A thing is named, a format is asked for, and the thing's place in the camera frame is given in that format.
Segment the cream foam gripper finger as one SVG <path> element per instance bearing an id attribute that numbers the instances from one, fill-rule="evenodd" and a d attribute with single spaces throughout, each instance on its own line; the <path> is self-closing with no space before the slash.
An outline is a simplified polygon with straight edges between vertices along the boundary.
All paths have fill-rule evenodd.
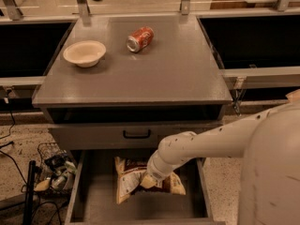
<path id="1" fill-rule="evenodd" d="M 146 174 L 141 181 L 141 186 L 143 188 L 149 189 L 157 184 L 158 180 L 152 177 L 150 174 Z"/>

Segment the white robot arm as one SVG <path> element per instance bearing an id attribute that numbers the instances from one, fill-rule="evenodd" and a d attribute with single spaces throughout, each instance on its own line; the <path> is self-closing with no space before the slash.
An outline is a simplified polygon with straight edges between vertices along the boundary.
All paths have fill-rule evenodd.
<path id="1" fill-rule="evenodd" d="M 300 101 L 164 138 L 141 185 L 153 187 L 193 158 L 224 157 L 243 159 L 238 225 L 300 225 Z"/>

